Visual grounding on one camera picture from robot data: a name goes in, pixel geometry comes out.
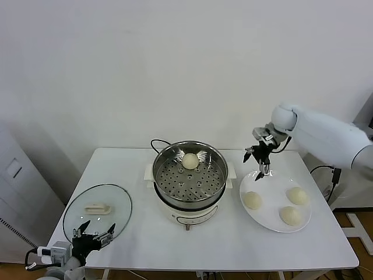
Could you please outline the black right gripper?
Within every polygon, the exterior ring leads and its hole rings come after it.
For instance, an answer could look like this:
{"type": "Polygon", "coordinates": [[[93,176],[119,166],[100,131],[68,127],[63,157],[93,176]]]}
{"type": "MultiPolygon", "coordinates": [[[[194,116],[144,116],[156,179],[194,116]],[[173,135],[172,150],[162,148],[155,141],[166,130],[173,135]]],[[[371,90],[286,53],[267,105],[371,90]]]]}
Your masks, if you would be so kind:
{"type": "Polygon", "coordinates": [[[245,153],[243,157],[243,163],[245,163],[252,155],[259,164],[259,173],[255,178],[255,181],[258,181],[265,176],[270,175],[270,160],[269,155],[274,150],[274,144],[270,143],[269,145],[260,141],[258,145],[245,148],[245,153]]]}

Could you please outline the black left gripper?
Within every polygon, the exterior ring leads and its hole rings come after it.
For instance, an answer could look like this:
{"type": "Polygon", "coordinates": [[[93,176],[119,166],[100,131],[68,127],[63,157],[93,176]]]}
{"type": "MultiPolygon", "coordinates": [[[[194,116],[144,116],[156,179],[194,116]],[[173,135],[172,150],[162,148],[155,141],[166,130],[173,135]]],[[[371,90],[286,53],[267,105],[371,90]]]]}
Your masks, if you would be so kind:
{"type": "Polygon", "coordinates": [[[77,258],[80,264],[86,264],[86,258],[92,251],[100,251],[102,246],[109,245],[113,240],[115,223],[100,235],[85,234],[90,220],[73,229],[72,256],[77,258]]]}

